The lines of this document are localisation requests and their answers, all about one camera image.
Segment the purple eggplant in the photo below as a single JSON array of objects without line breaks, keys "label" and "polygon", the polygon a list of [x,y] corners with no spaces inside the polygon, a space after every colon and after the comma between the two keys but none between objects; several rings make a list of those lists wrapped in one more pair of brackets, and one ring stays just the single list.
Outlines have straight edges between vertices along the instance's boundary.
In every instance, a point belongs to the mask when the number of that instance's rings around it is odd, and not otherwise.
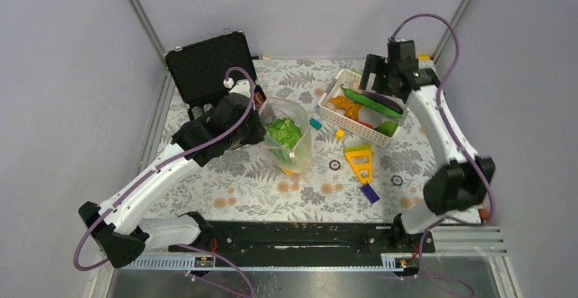
[{"label": "purple eggplant", "polygon": [[378,93],[362,91],[361,92],[365,97],[370,98],[371,100],[395,111],[397,114],[402,115],[404,113],[404,109],[391,98],[386,97],[385,95],[380,95]]}]

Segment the white plastic basket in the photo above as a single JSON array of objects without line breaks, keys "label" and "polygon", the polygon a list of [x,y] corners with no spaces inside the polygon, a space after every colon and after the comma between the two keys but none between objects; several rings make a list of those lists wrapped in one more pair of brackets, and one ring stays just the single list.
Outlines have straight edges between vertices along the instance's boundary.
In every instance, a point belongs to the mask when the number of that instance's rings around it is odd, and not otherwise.
[{"label": "white plastic basket", "polygon": [[380,114],[367,107],[362,107],[359,111],[359,121],[370,124],[374,127],[384,123],[385,121],[393,121],[398,124],[398,128],[394,134],[387,136],[375,130],[370,129],[366,125],[357,121],[351,120],[344,116],[342,110],[332,110],[328,108],[328,103],[331,98],[344,95],[341,86],[349,87],[361,80],[361,75],[356,74],[350,70],[342,69],[335,75],[332,83],[328,86],[320,100],[318,101],[320,116],[329,123],[337,126],[340,129],[346,130],[351,134],[361,137],[371,144],[387,147],[399,134],[401,129],[411,118],[410,113],[405,109],[402,118],[391,118],[387,115]]}]

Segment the green lettuce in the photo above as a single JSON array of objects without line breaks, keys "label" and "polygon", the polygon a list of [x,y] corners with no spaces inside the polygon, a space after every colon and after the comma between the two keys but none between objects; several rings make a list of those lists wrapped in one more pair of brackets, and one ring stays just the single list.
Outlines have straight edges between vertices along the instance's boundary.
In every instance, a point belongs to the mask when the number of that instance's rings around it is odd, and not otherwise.
[{"label": "green lettuce", "polygon": [[273,156],[283,164],[292,166],[294,162],[291,153],[303,136],[301,129],[293,119],[286,117],[274,120],[267,128],[267,133],[273,140]]}]

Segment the clear zip top bag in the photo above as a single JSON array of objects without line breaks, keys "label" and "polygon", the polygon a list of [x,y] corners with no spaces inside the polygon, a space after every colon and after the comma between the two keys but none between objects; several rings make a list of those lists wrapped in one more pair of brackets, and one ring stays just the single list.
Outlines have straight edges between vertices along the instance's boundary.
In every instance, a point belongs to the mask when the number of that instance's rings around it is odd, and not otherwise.
[{"label": "clear zip top bag", "polygon": [[261,147],[285,173],[304,174],[312,164],[309,116],[298,103],[268,98],[259,110],[266,133]]}]

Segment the yellow bell pepper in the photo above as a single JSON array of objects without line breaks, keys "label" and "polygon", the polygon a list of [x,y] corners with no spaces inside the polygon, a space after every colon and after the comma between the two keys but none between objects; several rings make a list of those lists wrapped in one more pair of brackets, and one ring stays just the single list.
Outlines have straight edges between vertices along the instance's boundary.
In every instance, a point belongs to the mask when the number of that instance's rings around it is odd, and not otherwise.
[{"label": "yellow bell pepper", "polygon": [[293,168],[282,167],[282,172],[290,177],[296,177],[299,175],[299,172]]}]

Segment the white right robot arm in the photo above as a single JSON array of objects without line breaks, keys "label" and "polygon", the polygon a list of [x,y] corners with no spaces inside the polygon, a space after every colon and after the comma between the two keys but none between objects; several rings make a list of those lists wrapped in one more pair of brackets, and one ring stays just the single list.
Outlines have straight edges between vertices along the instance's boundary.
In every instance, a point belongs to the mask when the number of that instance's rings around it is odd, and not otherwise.
[{"label": "white right robot arm", "polygon": [[403,101],[424,128],[437,166],[423,188],[423,200],[395,218],[398,228],[391,233],[391,243],[407,252],[417,244],[418,233],[487,200],[496,165],[463,136],[436,72],[420,68],[414,41],[393,40],[387,49],[385,57],[366,56],[360,87],[365,89],[373,76],[375,93]]}]

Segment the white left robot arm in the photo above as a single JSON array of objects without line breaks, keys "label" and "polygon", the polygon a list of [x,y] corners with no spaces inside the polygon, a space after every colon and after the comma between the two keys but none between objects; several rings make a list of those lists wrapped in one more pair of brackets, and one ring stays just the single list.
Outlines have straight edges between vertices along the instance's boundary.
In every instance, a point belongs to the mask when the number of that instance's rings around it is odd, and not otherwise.
[{"label": "white left robot arm", "polygon": [[78,214],[87,229],[74,251],[75,268],[88,271],[101,265],[80,264],[80,252],[89,238],[115,268],[157,248],[181,244],[196,251],[208,248],[212,234],[198,213],[174,218],[146,218],[146,214],[182,179],[233,146],[262,142],[265,129],[258,111],[266,100],[260,92],[230,91],[216,107],[184,123],[157,159],[123,189],[101,203],[81,205]]}]

